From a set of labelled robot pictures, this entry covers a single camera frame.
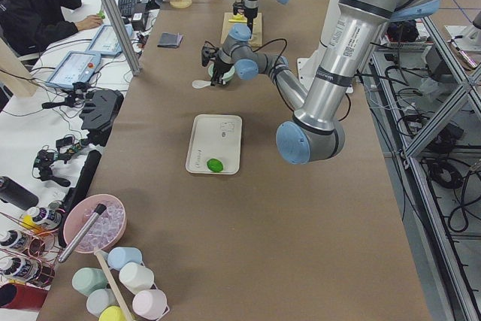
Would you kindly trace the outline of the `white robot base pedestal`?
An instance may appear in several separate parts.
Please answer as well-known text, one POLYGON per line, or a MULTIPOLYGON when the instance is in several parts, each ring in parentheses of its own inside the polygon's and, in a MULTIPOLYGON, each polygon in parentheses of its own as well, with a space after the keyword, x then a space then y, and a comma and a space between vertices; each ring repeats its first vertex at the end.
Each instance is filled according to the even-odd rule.
POLYGON ((322 24, 322 32, 319 38, 319 45, 307 58, 297 59, 298 78, 301 84, 309 89, 316 75, 317 68, 324 56, 327 46, 331 40, 334 28, 340 17, 339 0, 329 0, 328 10, 322 24))

